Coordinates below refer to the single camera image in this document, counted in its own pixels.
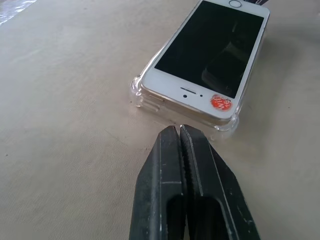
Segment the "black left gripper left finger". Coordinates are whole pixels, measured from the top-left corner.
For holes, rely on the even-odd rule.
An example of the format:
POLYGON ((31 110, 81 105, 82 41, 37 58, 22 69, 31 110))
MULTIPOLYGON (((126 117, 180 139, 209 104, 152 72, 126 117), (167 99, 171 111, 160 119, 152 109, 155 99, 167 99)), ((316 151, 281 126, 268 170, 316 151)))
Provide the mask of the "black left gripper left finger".
POLYGON ((136 180, 129 240, 183 240, 186 180, 175 126, 159 132, 136 180))

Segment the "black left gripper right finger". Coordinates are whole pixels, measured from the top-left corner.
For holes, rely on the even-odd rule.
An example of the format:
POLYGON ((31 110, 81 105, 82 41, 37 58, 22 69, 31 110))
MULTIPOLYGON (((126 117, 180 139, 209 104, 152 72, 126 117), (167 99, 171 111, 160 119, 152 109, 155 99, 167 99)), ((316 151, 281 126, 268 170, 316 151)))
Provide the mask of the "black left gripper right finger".
POLYGON ((180 127, 190 240, 261 240, 235 174, 204 133, 180 127))

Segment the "brown cardboard sheet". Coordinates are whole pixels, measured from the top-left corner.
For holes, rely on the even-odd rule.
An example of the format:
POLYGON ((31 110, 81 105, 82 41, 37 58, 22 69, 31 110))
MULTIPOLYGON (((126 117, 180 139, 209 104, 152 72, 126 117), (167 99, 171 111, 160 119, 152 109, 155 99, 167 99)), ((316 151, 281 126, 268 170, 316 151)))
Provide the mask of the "brown cardboard sheet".
MULTIPOLYGON (((167 121, 130 83, 198 0, 36 0, 0 25, 0 240, 128 240, 167 121)), ((262 240, 320 240, 320 0, 269 0, 239 124, 214 144, 262 240)))

